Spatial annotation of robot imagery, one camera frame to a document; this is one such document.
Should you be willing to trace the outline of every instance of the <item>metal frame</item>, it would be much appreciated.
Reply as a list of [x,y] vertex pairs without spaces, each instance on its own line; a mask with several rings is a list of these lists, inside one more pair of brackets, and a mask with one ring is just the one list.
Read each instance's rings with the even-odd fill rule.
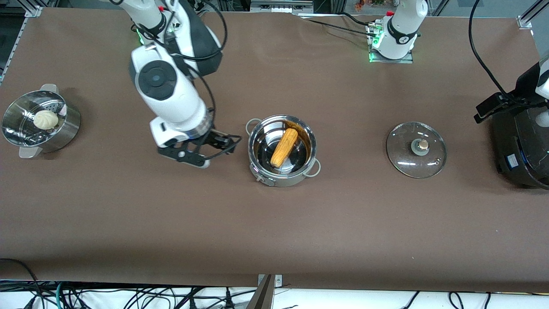
[[26,11],[25,17],[38,17],[44,7],[56,7],[59,0],[16,0]]
[[251,0],[250,12],[314,13],[312,0]]
[[442,13],[442,11],[446,8],[446,6],[448,5],[448,2],[450,2],[450,0],[442,0],[440,2],[440,4],[435,8],[431,8],[430,9],[430,13],[431,13],[431,16],[440,16],[440,14]]
[[25,26],[27,25],[28,21],[29,21],[29,18],[28,17],[25,18],[25,20],[23,21],[23,24],[21,25],[21,30],[19,30],[19,34],[17,34],[17,39],[15,39],[15,44],[13,44],[12,52],[10,52],[8,61],[6,61],[4,70],[2,71],[2,75],[0,75],[0,85],[4,80],[5,73],[8,71],[9,64],[12,62],[13,54],[15,53],[17,44],[19,44],[19,40],[21,39],[21,35],[23,35],[23,30],[25,29]]
[[[261,284],[261,281],[263,281],[263,278],[266,275],[259,275],[257,276],[257,286]],[[274,287],[280,288],[282,287],[282,275],[274,275]]]
[[517,17],[518,25],[521,29],[532,28],[531,21],[549,6],[549,0],[537,0],[522,15]]
[[260,284],[251,297],[246,309],[271,309],[275,295],[275,286],[282,283],[282,275],[263,275],[263,277],[259,277],[259,280]]

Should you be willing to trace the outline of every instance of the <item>green light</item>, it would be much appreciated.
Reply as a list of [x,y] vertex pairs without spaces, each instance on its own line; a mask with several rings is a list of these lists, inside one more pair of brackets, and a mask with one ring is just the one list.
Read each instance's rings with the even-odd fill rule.
[[139,42],[141,43],[141,45],[145,45],[145,42],[143,41],[143,37],[141,36],[139,31],[137,32],[137,35],[139,36]]

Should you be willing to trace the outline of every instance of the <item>metal bracket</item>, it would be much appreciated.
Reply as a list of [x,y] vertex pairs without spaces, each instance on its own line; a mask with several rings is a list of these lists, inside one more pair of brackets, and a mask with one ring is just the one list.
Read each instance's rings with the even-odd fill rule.
[[36,5],[34,10],[27,10],[25,17],[38,17],[40,14],[42,14],[42,7]]
[[[266,275],[258,275],[257,276],[257,285],[259,286],[261,284],[261,281]],[[274,287],[280,288],[282,286],[282,275],[274,275]]]
[[517,24],[518,24],[518,27],[522,30],[532,29],[532,23],[531,22],[524,23],[521,16],[517,17]]
[[531,21],[539,16],[543,10],[549,7],[549,0],[536,0],[522,15],[517,17],[518,26],[521,29],[532,29]]
[[282,285],[282,275],[259,275],[259,286],[246,309],[271,309],[275,296],[275,285]]
[[368,46],[370,52],[370,62],[382,62],[382,63],[413,63],[412,51],[409,51],[406,56],[400,59],[389,59],[383,57],[376,49]]

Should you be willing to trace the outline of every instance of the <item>black cable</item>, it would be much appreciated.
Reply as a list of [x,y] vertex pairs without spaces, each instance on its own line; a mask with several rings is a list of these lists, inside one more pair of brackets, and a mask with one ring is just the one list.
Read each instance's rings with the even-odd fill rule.
[[488,298],[486,298],[486,301],[484,302],[484,309],[488,309],[488,303],[490,302],[491,297],[492,293],[488,292]]
[[501,84],[497,81],[494,74],[492,73],[492,71],[490,71],[488,66],[486,66],[484,61],[479,56],[479,54],[477,52],[477,49],[475,48],[475,43],[473,42],[473,16],[475,14],[475,11],[477,10],[477,6],[478,6],[479,2],[480,2],[480,0],[475,1],[475,3],[473,4],[473,8],[471,9],[471,15],[469,17],[469,44],[471,45],[471,50],[473,51],[473,54],[475,55],[475,58],[480,63],[480,66],[483,67],[483,69],[486,71],[486,73],[488,73],[488,76],[490,77],[492,82],[494,82],[494,84],[499,89],[499,91],[503,94],[503,96],[505,96],[505,98],[508,99],[509,101],[511,101],[513,103],[516,103],[513,100],[513,98],[503,89]]
[[195,298],[195,299],[218,299],[218,300],[223,299],[222,297],[219,297],[219,296],[193,296],[193,298]]
[[[225,22],[225,18],[223,17],[223,14],[221,13],[221,11],[219,11],[218,8],[216,8],[213,3],[211,3],[210,1],[208,0],[200,0],[204,3],[206,3],[207,5],[211,6],[212,9],[214,9],[215,13],[217,14],[217,16],[219,16],[219,18],[221,19],[221,23],[223,23],[223,31],[225,33],[225,36],[223,38],[223,41],[221,42],[221,47],[219,47],[216,51],[214,51],[212,54],[209,54],[207,56],[202,56],[202,57],[191,57],[191,56],[185,56],[183,54],[180,54],[180,53],[176,53],[176,52],[173,52],[173,51],[170,51],[170,49],[166,46],[166,44],[163,44],[163,43],[160,43],[157,39],[154,39],[154,41],[159,44],[160,46],[162,46],[163,48],[166,48],[168,50],[168,52],[170,52],[171,55],[177,55],[177,56],[180,56],[180,57],[183,57],[183,59],[187,59],[187,60],[193,60],[193,61],[201,61],[201,60],[208,60],[210,58],[213,58],[215,56],[217,56],[218,54],[221,53],[221,51],[223,51],[223,49],[225,48],[225,45],[227,44],[227,37],[228,37],[228,30],[227,30],[227,23]],[[169,26],[171,25],[171,22],[173,20],[173,17],[175,16],[175,14],[172,14],[170,16],[170,18],[168,19],[168,22],[166,23],[166,28],[164,29],[164,40],[166,40],[166,37],[167,37],[167,31],[168,31],[168,28]]]
[[410,309],[410,307],[413,304],[413,301],[416,299],[417,295],[419,294],[419,291],[416,291],[416,293],[410,298],[410,301],[408,302],[408,305],[406,307],[403,307],[402,309]]
[[28,291],[33,294],[35,297],[41,297],[41,299],[44,299],[47,302],[50,302],[52,305],[57,307],[57,303],[48,299],[48,297],[55,297],[55,293],[52,293],[51,291],[40,289],[42,294],[49,294],[40,296],[39,293],[37,293],[35,288],[35,285],[32,283],[27,282],[20,282],[20,281],[7,281],[7,280],[0,280],[0,291],[9,292],[9,291]]
[[[135,289],[116,289],[116,290],[110,290],[110,291],[99,291],[99,290],[82,290],[80,292],[78,292],[78,295],[81,295],[81,294],[84,294],[84,293],[114,293],[114,292],[120,292],[120,291],[128,291],[128,292],[135,292],[136,290]],[[185,295],[182,295],[182,294],[161,294],[161,293],[157,293],[157,292],[152,292],[152,291],[140,291],[140,293],[142,294],[146,294],[146,295],[160,295],[160,296],[174,296],[174,297],[187,297],[187,294]],[[209,296],[208,298],[211,298],[211,299],[214,299],[214,298],[217,298],[217,297],[214,297],[214,296]]]
[[[240,296],[240,295],[244,295],[244,294],[249,294],[249,293],[253,293],[255,292],[255,290],[251,290],[251,291],[246,291],[246,292],[240,292],[240,293],[236,293],[236,294],[233,294],[231,297],[235,297],[235,296]],[[213,307],[215,307],[215,305],[219,304],[220,302],[224,302],[226,301],[228,298],[224,298],[222,300],[218,300],[216,302],[214,302],[212,305],[210,305],[209,307],[206,307],[205,309],[212,309]]]
[[72,304],[72,297],[70,297],[70,290],[69,290],[69,306],[70,306],[69,308],[74,308],[74,305]]
[[[48,291],[46,289],[50,289],[50,290],[55,290],[56,286],[51,286],[51,285],[48,285],[48,284],[38,284],[38,288],[40,290],[42,290],[43,293],[49,293],[51,295],[55,295],[55,293],[51,292],[51,291]],[[0,290],[1,291],[16,291],[16,290],[25,290],[25,291],[28,291],[28,290],[36,290],[36,285],[31,281],[31,282],[25,282],[25,281],[7,281],[7,280],[3,280],[3,281],[0,281]]]
[[229,287],[225,287],[226,291],[225,291],[225,297],[227,298],[227,300],[225,301],[225,309],[234,309],[234,303],[233,303],[233,299],[232,299],[232,296],[231,296],[231,291],[229,291]]
[[168,291],[169,289],[170,289],[170,288],[165,288],[164,290],[160,291],[157,295],[145,297],[145,298],[143,299],[143,305],[141,306],[141,308],[143,309],[143,308],[147,307],[147,306],[150,304],[150,302],[152,302],[152,301],[153,301],[155,298],[157,298],[157,297],[158,297],[158,298],[166,299],[166,300],[170,303],[170,307],[171,307],[171,301],[170,301],[168,298],[166,298],[166,297],[164,297],[164,296],[161,296],[162,293],[164,293],[165,291]]
[[170,289],[170,291],[172,292],[172,295],[173,295],[173,305],[175,305],[177,303],[177,297],[176,297],[175,292],[173,291],[173,289]]
[[194,297],[189,297],[189,309],[198,309],[197,304],[194,302]]
[[[456,306],[456,304],[453,303],[452,295],[454,295],[454,294],[457,296],[457,299],[460,301],[460,306],[461,306],[461,308],[458,308],[458,307]],[[464,309],[464,308],[463,308],[463,302],[461,301],[461,297],[460,297],[460,295],[459,295],[457,292],[450,292],[450,293],[448,293],[448,300],[450,301],[450,304],[451,304],[455,309]]]
[[128,302],[124,305],[124,309],[131,308],[131,307],[133,306],[133,304],[135,304],[135,303],[137,303],[137,307],[139,307],[139,299],[140,299],[141,297],[145,297],[145,296],[146,296],[146,294],[143,293],[143,292],[145,292],[146,289],[147,289],[147,288],[141,289],[141,294],[142,294],[141,296],[139,296],[139,289],[136,289],[136,290],[135,290],[136,294],[133,295],[133,296],[130,298],[130,300],[128,300]]
[[339,15],[345,15],[345,16],[347,16],[348,18],[350,18],[352,21],[354,21],[355,23],[357,23],[359,25],[367,26],[369,24],[369,23],[365,23],[364,21],[360,21],[360,20],[356,19],[354,16],[352,16],[351,14],[346,13],[346,12],[341,12],[341,13],[339,13]]
[[181,307],[183,307],[187,303],[187,301],[189,301],[189,299],[191,297],[193,297],[196,293],[202,291],[204,288],[205,288],[204,286],[200,286],[200,287],[197,287],[197,288],[191,288],[191,291],[187,295],[187,297],[183,298],[179,303],[177,303],[177,305],[175,305],[173,307],[173,309],[181,309]]
[[74,294],[74,296],[76,296],[76,300],[80,303],[80,307],[82,308],[87,308],[88,305],[80,299],[80,297],[78,296],[78,294],[76,293],[76,290],[75,289],[72,289],[72,293]]
[[23,309],[32,309],[32,305],[34,305],[34,300],[36,299],[36,295],[31,298],[31,300],[23,307]]
[[333,28],[337,28],[337,29],[342,29],[342,30],[346,30],[346,31],[350,31],[350,32],[358,33],[358,34],[364,34],[366,36],[376,36],[375,34],[372,34],[372,33],[366,33],[366,32],[363,32],[363,31],[358,31],[358,30],[353,30],[353,29],[340,27],[340,26],[336,26],[336,25],[332,25],[332,24],[327,24],[327,23],[323,23],[321,21],[316,21],[316,20],[311,20],[311,19],[307,19],[307,20],[312,22],[312,23],[321,24],[321,25],[325,25],[325,26],[329,26],[329,27],[333,27]]
[[59,291],[59,300],[63,303],[63,306],[65,308],[69,308],[69,309],[72,309],[74,307],[72,306],[69,306],[69,303],[67,302],[67,299],[65,297],[65,294],[63,293],[63,289],[61,289],[61,291]]
[[144,305],[142,305],[141,309],[147,308],[147,306],[150,304],[150,302],[152,302],[154,299],[157,299],[157,298],[167,300],[167,301],[168,301],[168,304],[169,304],[169,305],[168,305],[168,308],[171,308],[171,301],[168,299],[168,297],[156,295],[156,296],[147,296],[147,297],[145,297],[145,298],[143,299]]
[[38,292],[38,295],[40,296],[40,299],[42,300],[42,309],[46,309],[46,304],[44,304],[44,296],[42,295],[42,291],[40,290],[40,288],[38,287],[38,278],[36,278],[36,275],[32,272],[32,270],[27,266],[27,264],[25,264],[24,262],[20,261],[20,260],[16,260],[14,258],[0,258],[0,261],[6,261],[6,262],[12,262],[12,263],[16,263],[16,264],[19,264],[21,266],[23,266],[23,268],[29,273],[29,275],[31,276],[32,278],[32,281],[34,282],[35,286],[36,286],[36,291]]
[[[491,292],[487,292],[487,294],[488,294],[488,297],[486,298],[486,301],[484,302],[484,309],[488,309],[488,304],[490,303],[490,298],[492,297],[492,293],[491,293]],[[460,308],[458,308],[458,307],[456,306],[456,304],[453,302],[452,295],[456,295],[456,296],[457,296],[458,301],[460,301]],[[464,309],[464,308],[463,308],[463,301],[461,301],[461,297],[460,297],[460,295],[459,295],[457,292],[450,292],[450,293],[448,293],[448,300],[450,301],[450,304],[451,304],[455,309]]]
[[[206,82],[206,80],[200,76],[198,74],[198,72],[193,68],[191,67],[190,65],[187,66],[191,71],[193,71],[197,76],[198,78],[200,79],[200,81],[202,81],[202,83],[204,84],[204,86],[206,87],[206,90],[208,91],[208,94],[210,95],[210,99],[211,99],[211,103],[212,103],[212,106],[213,106],[213,111],[212,111],[212,121],[211,121],[211,124],[210,124],[210,127],[208,128],[208,131],[206,132],[206,134],[204,134],[200,140],[198,141],[197,143],[197,147],[195,148],[194,152],[196,153],[199,153],[200,152],[200,148],[202,147],[202,145],[204,144],[207,136],[210,134],[210,131],[214,128],[214,121],[215,121],[215,112],[216,112],[216,104],[215,104],[215,98],[214,98],[214,94],[212,93],[211,91],[211,88],[210,86],[208,85],[208,83]],[[229,147],[223,149],[222,151],[216,153],[216,154],[213,154],[209,157],[205,157],[204,160],[210,160],[210,159],[213,159],[215,157],[218,157],[224,153],[227,153],[231,150],[233,150],[237,145],[238,143],[240,143],[240,141],[242,141],[242,137],[240,135],[230,135],[230,134],[227,134],[227,137],[229,138],[236,138],[237,140],[232,144],[230,145]]]

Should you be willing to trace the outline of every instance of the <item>brown table surface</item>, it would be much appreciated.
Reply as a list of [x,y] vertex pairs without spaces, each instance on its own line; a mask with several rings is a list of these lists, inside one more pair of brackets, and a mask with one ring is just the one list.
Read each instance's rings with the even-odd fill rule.
[[[82,126],[38,159],[0,139],[2,257],[51,280],[239,286],[281,273],[293,287],[547,291],[548,196],[496,173],[489,125],[473,120],[496,88],[470,51],[467,19],[427,18],[414,63],[395,65],[369,63],[361,35],[290,14],[225,17],[225,55],[206,78],[217,127],[245,135],[250,118],[300,117],[316,134],[320,175],[283,189],[257,183],[245,142],[206,170],[161,157],[154,114],[128,77],[138,42],[127,14],[45,9],[23,33],[1,108],[55,83]],[[222,35],[215,14],[205,21]],[[538,61],[530,31],[514,19],[474,28],[511,90]],[[385,138],[407,121],[446,140],[439,175],[412,179],[389,162]]]

